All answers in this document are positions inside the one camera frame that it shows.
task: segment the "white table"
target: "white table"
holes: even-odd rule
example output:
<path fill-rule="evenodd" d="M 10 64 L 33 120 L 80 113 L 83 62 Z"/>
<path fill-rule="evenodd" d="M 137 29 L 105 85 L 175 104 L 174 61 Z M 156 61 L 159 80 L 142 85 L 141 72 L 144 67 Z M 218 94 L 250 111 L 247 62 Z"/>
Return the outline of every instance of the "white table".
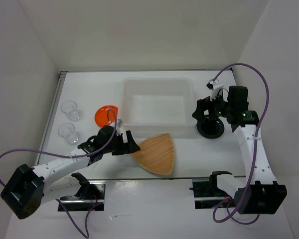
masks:
<path fill-rule="evenodd" d="M 75 122 L 81 140 L 98 131 L 94 123 L 96 110 L 107 104 L 116 105 L 116 87 L 125 77 L 187 77 L 195 87 L 197 99 L 208 95 L 206 82 L 215 71 L 151 71 L 151 72 L 96 72 L 68 73 L 56 96 L 50 124 L 47 127 L 44 150 L 67 153 L 67 145 L 57 134 L 59 125 L 67 122 L 60 110 L 66 100 L 75 100 L 82 111 L 82 119 Z M 230 71 L 221 75 L 226 87 L 234 85 Z M 227 170 L 234 175 L 245 175 L 242 156 L 230 127 L 223 137 L 207 140 L 198 133 L 196 139 L 174 139 L 176 162 L 173 178 L 208 177 L 214 170 Z M 41 156 L 39 163 L 53 158 Z M 95 166 L 82 170 L 89 179 L 111 179 L 106 182 L 105 209 L 92 212 L 88 227 L 92 239 L 293 239 L 284 208 L 274 215 L 262 215 L 253 225 L 242 226 L 232 220 L 217 224 L 213 210 L 196 210 L 191 179 L 158 180 L 138 167 L 129 156 L 104 158 Z M 156 180 L 122 180 L 122 179 Z M 86 212 L 72 212 L 80 228 L 84 228 Z M 217 218 L 226 216 L 220 209 Z M 236 215 L 250 221 L 254 215 Z M 19 220 L 12 215 L 5 239 L 81 239 L 65 213 L 57 212 L 55 201 L 41 205 L 31 217 Z"/>
<path fill-rule="evenodd" d="M 127 77 L 185 77 L 194 85 L 196 100 L 210 94 L 206 87 L 217 71 L 134 71 L 134 72 L 83 72 L 67 73 L 59 87 L 51 121 L 42 149 L 48 152 L 65 154 L 75 146 L 67 144 L 57 131 L 61 124 L 69 119 L 62 113 L 63 102 L 73 100 L 77 103 L 81 118 L 72 122 L 80 133 L 79 143 L 97 134 L 99 127 L 94 122 L 94 114 L 104 105 L 119 105 L 120 81 Z M 225 71 L 220 77 L 225 87 L 235 85 L 231 71 Z M 230 171 L 235 176 L 245 176 L 245 168 L 238 142 L 230 125 L 223 119 L 225 132 L 216 140 L 203 138 L 195 129 L 192 139 L 174 138 L 175 166 L 169 178 L 209 177 L 212 171 Z M 42 155 L 39 164 L 53 160 Z M 163 178 L 140 168 L 130 155 L 112 156 L 106 154 L 103 159 L 80 172 L 88 179 L 149 179 Z"/>

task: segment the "wall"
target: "wall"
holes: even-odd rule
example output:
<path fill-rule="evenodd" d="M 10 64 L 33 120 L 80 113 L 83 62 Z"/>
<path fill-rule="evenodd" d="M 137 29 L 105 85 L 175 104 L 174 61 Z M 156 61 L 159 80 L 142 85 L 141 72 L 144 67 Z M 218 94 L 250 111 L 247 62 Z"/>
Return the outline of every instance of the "wall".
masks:
<path fill-rule="evenodd" d="M 57 84 L 57 71 L 17 0 L 0 0 L 0 154 L 38 148 Z M 15 153 L 0 162 L 7 181 L 35 155 Z M 0 239 L 11 210 L 0 198 Z"/>
<path fill-rule="evenodd" d="M 239 62 L 255 66 L 268 81 L 264 145 L 273 171 L 287 186 L 284 207 L 299 239 L 299 0 L 269 1 Z M 262 81 L 243 67 L 234 73 L 237 83 L 250 89 L 250 108 L 262 112 Z"/>
<path fill-rule="evenodd" d="M 219 69 L 268 0 L 19 0 L 59 70 Z"/>

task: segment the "red plate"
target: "red plate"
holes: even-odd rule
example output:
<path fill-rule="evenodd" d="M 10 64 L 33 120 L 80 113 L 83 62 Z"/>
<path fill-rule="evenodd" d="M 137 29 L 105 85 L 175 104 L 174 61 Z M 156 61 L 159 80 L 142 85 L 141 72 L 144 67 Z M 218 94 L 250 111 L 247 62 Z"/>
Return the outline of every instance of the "red plate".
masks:
<path fill-rule="evenodd" d="M 96 111 L 95 113 L 94 116 L 95 123 L 101 128 L 103 126 L 109 125 L 108 116 L 107 116 L 109 109 L 114 110 L 115 114 L 118 115 L 118 108 L 116 106 L 103 106 L 99 108 L 98 111 Z M 109 112 L 109 118 L 110 121 L 112 122 L 115 120 L 113 113 Z"/>

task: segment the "glass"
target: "glass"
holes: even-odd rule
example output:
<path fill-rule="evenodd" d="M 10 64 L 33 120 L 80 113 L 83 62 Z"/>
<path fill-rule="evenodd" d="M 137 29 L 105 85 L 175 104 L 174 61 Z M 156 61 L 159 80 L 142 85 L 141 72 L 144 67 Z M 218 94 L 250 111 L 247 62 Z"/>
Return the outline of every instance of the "glass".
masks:
<path fill-rule="evenodd" d="M 74 101 L 66 101 L 61 105 L 61 111 L 65 113 L 72 121 L 77 121 L 80 118 L 80 114 L 76 109 L 76 103 Z"/>
<path fill-rule="evenodd" d="M 79 140 L 79 135 L 71 123 L 62 124 L 58 129 L 58 134 L 60 137 L 65 138 L 70 144 L 74 144 Z"/>

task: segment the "purple cable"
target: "purple cable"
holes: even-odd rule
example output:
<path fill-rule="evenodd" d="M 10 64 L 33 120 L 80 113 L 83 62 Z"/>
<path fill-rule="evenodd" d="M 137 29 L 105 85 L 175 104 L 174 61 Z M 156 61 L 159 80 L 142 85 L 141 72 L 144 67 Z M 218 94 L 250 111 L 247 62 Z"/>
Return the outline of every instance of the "purple cable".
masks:
<path fill-rule="evenodd" d="M 228 214 L 230 214 L 230 212 L 229 212 L 229 205 L 230 205 L 233 201 L 234 201 L 234 200 L 232 200 L 232 201 L 230 201 L 229 203 L 227 203 L 226 210 L 227 210 L 227 213 L 228 213 Z M 255 222 L 258 220 L 259 216 L 260 216 L 260 214 L 257 214 L 256 218 L 253 219 L 251 222 L 248 222 L 248 223 L 242 223 L 242 222 L 240 222 L 240 221 L 234 219 L 233 217 L 232 217 L 231 219 L 232 219 L 233 221 L 235 221 L 235 222 L 241 224 L 241 225 L 251 225 L 252 223 L 255 223 Z"/>
<path fill-rule="evenodd" d="M 56 153 L 49 153 L 49 152 L 45 152 L 45 151 L 40 151 L 40 150 L 37 150 L 37 149 L 30 149 L 30 148 L 17 148 L 17 149 L 12 149 L 12 150 L 9 150 L 7 152 L 4 152 L 3 154 L 0 155 L 0 159 L 9 154 L 9 153 L 13 153 L 13 152 L 33 152 L 33 153 L 42 153 L 42 154 L 46 154 L 46 155 L 50 155 L 50 156 L 54 156 L 54 157 L 59 157 L 59 158 L 83 158 L 83 157 L 90 157 L 90 156 L 93 156 L 94 154 L 102 151 L 106 146 L 109 145 L 109 143 L 112 141 L 115 133 L 116 133 L 116 125 L 117 125 L 117 116 L 114 112 L 114 110 L 112 109 L 109 109 L 108 110 L 108 115 L 109 115 L 109 112 L 112 112 L 114 114 L 114 130 L 113 130 L 113 133 L 111 135 L 111 137 L 109 138 L 109 141 L 107 141 L 101 148 L 99 148 L 98 150 L 94 151 L 93 153 L 87 153 L 87 154 L 82 154 L 82 155 L 76 155 L 76 156 L 67 156 L 67 155 L 60 155 L 60 154 L 56 154 Z M 5 183 L 0 179 L 0 184 L 2 186 L 5 187 Z"/>
<path fill-rule="evenodd" d="M 78 225 L 76 225 L 74 219 L 72 218 L 72 216 L 70 215 L 69 211 L 66 209 L 66 207 L 64 206 L 64 204 L 59 199 L 55 199 L 55 200 L 61 205 L 61 207 L 63 208 L 63 210 L 65 211 L 65 213 L 68 215 L 71 223 L 79 231 L 79 233 L 82 234 L 82 236 L 84 236 L 86 239 L 89 239 L 90 238 L 90 234 L 89 234 L 88 225 L 87 225 L 89 214 L 90 214 L 90 212 L 93 209 L 95 209 L 98 205 L 100 205 L 102 203 L 95 204 L 93 207 L 91 207 L 89 209 L 88 213 L 86 214 L 86 216 L 85 216 L 85 231 L 86 231 L 86 234 L 84 234 L 84 232 L 78 227 Z"/>
<path fill-rule="evenodd" d="M 225 71 L 226 69 L 228 69 L 229 67 L 232 67 L 232 66 L 246 66 L 252 70 L 254 70 L 259 76 L 260 78 L 263 80 L 264 82 L 264 85 L 265 85 L 265 88 L 266 88 L 266 94 L 267 94 L 267 97 L 266 97 L 266 104 L 265 104 L 265 108 L 264 108 L 264 111 L 259 119 L 259 122 L 257 124 L 257 127 L 256 127 L 256 131 L 255 131 L 255 137 L 258 136 L 258 131 L 259 131 L 259 128 L 260 128 L 260 125 L 265 117 L 265 114 L 267 112 L 267 109 L 268 109 L 268 105 L 269 105 L 269 88 L 268 88 L 268 84 L 266 82 L 266 79 L 265 77 L 260 73 L 260 71 L 258 71 L 255 67 L 251 66 L 251 65 L 248 65 L 248 64 L 245 64 L 245 63 L 233 63 L 233 64 L 230 64 L 228 66 L 226 66 L 225 68 L 223 68 L 216 76 L 215 78 L 213 79 L 213 81 L 215 81 L 217 79 L 217 77 L 223 72 Z M 249 189 L 249 186 L 250 186 L 250 183 L 251 183 L 251 180 L 253 178 L 253 174 L 254 174 L 254 168 L 255 168 L 255 164 L 256 164 L 256 155 L 257 155 L 257 140 L 255 140 L 255 143 L 254 143 L 254 154 L 253 154 L 253 161 L 252 161 L 252 164 L 251 164 L 251 169 L 250 169 L 250 174 L 249 174 L 249 177 L 248 177 L 248 180 L 247 180 L 247 184 L 246 184 L 246 187 L 244 189 L 244 192 L 240 198 L 240 201 L 238 202 L 238 204 L 236 205 L 235 209 L 228 215 L 226 216 L 225 218 L 221 219 L 221 220 L 217 220 L 215 215 L 216 215 L 216 211 L 217 209 L 223 205 L 223 203 L 228 199 L 228 198 L 225 198 L 223 201 L 221 201 L 214 209 L 213 211 L 213 220 L 214 222 L 216 223 L 223 223 L 225 221 L 227 221 L 228 219 L 232 218 L 234 216 L 234 214 L 238 211 L 238 209 L 241 207 L 242 203 L 243 203 L 243 200 L 245 199 L 246 197 L 246 194 L 247 194 L 247 191 Z"/>

